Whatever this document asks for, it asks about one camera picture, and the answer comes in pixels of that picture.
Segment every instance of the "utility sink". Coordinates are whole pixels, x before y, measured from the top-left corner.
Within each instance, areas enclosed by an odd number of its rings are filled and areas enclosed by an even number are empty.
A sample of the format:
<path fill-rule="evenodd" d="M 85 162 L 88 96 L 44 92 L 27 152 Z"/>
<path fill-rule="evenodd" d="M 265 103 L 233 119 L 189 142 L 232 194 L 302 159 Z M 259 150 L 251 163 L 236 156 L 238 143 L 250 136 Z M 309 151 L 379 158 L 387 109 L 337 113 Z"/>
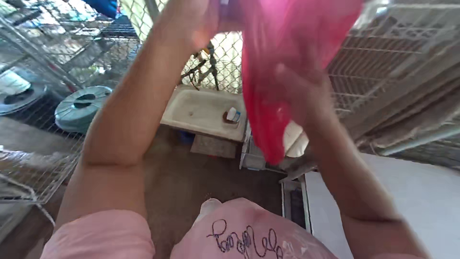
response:
<path fill-rule="evenodd" d="M 224 113 L 231 107 L 241 113 L 236 124 L 224 121 Z M 179 85 L 168 102 L 161 124 L 243 142 L 246 124 L 243 96 Z"/>

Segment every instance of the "pink cloth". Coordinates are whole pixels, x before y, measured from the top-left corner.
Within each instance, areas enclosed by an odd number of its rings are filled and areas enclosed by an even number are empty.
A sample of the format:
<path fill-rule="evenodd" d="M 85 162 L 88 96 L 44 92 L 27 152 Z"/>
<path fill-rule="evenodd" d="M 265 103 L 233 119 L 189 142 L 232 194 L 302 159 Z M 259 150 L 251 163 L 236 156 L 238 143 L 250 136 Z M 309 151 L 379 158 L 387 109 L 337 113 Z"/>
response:
<path fill-rule="evenodd" d="M 316 59 L 325 68 L 358 18 L 362 0 L 239 0 L 239 4 L 245 24 L 241 76 L 247 117 L 256 146 L 275 165 L 284 158 L 283 135 L 291 120 L 287 102 L 265 97 L 265 92 L 282 91 L 274 76 L 276 65 L 284 63 L 299 72 L 311 68 Z"/>
<path fill-rule="evenodd" d="M 42 259 L 151 259 L 147 221 L 132 211 L 110 210 L 63 225 L 45 245 Z M 379 259 L 417 259 L 404 255 Z M 172 252 L 172 259 L 336 259 L 297 224 L 240 198 L 201 206 L 200 216 Z"/>

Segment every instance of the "chain-link fence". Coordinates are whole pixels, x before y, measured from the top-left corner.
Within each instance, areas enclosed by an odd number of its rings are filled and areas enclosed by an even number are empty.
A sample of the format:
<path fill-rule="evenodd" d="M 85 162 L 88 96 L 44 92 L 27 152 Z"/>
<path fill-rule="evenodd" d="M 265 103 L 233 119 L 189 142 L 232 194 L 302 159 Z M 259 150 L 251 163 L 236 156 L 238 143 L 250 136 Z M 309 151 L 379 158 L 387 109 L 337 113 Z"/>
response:
<path fill-rule="evenodd" d="M 459 24 L 460 5 L 399 2 L 379 7 L 369 24 L 353 28 L 329 64 L 340 116 L 362 109 L 363 104 L 417 70 L 421 62 L 429 62 L 430 57 L 458 41 L 454 32 Z M 17 85 L 27 86 L 29 90 L 13 93 L 13 97 L 2 95 L 0 113 L 4 116 L 0 118 L 0 136 L 8 141 L 0 144 L 28 153 L 52 155 L 59 151 L 66 163 L 36 169 L 12 161 L 7 170 L 1 170 L 1 175 L 23 185 L 22 192 L 16 196 L 0 195 L 0 201 L 44 203 L 72 171 L 78 158 L 75 154 L 79 154 L 84 138 L 81 133 L 69 133 L 56 126 L 53 112 L 57 105 L 79 89 L 95 85 L 116 87 L 166 1 L 120 0 L 115 20 L 99 14 L 81 0 L 14 3 L 0 0 L 0 76 L 21 78 L 22 84 Z M 216 35 L 207 53 L 201 52 L 206 62 L 200 71 L 184 77 L 182 82 L 240 94 L 241 35 L 241 32 Z M 211 55 L 216 61 L 214 67 Z M 192 56 L 183 74 L 202 60 Z M 22 134 L 14 130 L 24 125 Z M 49 138 L 65 147 L 47 145 Z M 419 153 L 430 152 L 426 149 Z"/>

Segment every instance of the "pink shirt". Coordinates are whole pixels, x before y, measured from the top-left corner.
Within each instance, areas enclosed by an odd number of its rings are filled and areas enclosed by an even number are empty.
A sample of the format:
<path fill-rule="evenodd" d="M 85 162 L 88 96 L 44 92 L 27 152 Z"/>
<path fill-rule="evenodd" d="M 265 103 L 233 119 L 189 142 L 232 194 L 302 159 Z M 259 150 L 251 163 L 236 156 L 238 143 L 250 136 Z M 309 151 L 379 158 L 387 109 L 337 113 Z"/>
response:
<path fill-rule="evenodd" d="M 305 229 L 246 199 L 218 202 L 213 208 L 204 205 L 192 228 L 173 248 L 172 259 L 336 259 Z M 132 211 L 110 210 L 63 225 L 45 245 L 41 258 L 152 259 L 154 254 L 147 221 Z"/>

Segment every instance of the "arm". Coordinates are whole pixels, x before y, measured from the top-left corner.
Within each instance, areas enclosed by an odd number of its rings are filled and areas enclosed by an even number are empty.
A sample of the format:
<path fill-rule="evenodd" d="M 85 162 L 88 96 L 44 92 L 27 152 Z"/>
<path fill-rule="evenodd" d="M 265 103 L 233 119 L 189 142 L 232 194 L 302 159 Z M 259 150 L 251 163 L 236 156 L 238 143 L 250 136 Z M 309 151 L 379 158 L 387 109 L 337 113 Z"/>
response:
<path fill-rule="evenodd" d="M 308 135 L 321 176 L 340 209 L 354 258 L 380 253 L 428 258 L 335 115 L 327 76 L 313 69 L 301 77 L 282 65 L 277 76 L 286 88 L 293 120 Z"/>
<path fill-rule="evenodd" d="M 110 209 L 132 210 L 146 217 L 142 157 L 185 62 L 217 31 L 214 3 L 169 1 L 134 64 L 90 126 L 56 230 L 79 217 Z"/>

